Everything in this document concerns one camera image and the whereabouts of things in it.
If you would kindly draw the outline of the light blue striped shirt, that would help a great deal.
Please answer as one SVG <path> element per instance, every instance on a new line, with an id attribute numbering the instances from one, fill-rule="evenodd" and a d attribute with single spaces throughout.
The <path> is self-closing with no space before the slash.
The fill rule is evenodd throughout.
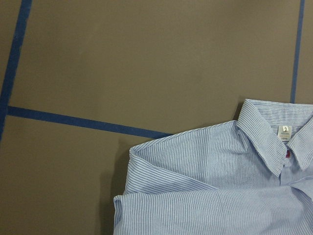
<path id="1" fill-rule="evenodd" d="M 134 146 L 116 235 L 310 235 L 313 107 L 247 99 L 237 120 Z"/>

